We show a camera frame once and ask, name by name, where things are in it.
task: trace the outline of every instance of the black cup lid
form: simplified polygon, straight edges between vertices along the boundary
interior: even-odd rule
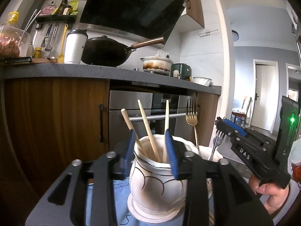
[[[86,32],[87,30],[72,30],[72,31],[70,31],[68,34],[67,34],[67,36],[69,36],[69,35],[71,35],[71,34],[83,34],[83,35],[85,35],[86,37],[87,37],[87,39],[88,39],[88,35],[87,35],[87,32]]]

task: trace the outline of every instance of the spice rack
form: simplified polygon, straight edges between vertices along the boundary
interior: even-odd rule
[[[76,15],[41,15],[36,18],[36,24],[47,24],[52,21],[65,22],[68,24],[68,30],[71,30],[76,21]]]

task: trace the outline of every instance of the fork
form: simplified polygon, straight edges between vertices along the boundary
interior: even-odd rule
[[[197,130],[195,126],[198,123],[198,118],[197,118],[197,106],[196,106],[196,100],[191,101],[191,99],[187,100],[187,105],[186,105],[186,122],[189,125],[192,125],[195,129],[195,144],[198,149],[198,153],[200,154],[199,151],[199,140],[198,140],[198,135],[197,135]]]
[[[217,130],[215,133],[215,137],[213,138],[213,148],[210,157],[208,158],[208,161],[211,161],[214,155],[214,152],[218,146],[221,145],[222,141],[224,140],[225,134],[221,131]]]

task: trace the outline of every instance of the black glass range hood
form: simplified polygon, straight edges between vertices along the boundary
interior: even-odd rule
[[[167,41],[184,0],[87,0],[80,28],[132,40],[164,37]]]

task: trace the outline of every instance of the black wok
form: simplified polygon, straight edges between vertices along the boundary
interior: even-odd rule
[[[107,36],[93,37],[86,41],[82,61],[86,64],[117,67],[123,64],[135,49],[164,43],[164,38],[156,38],[127,46]]]

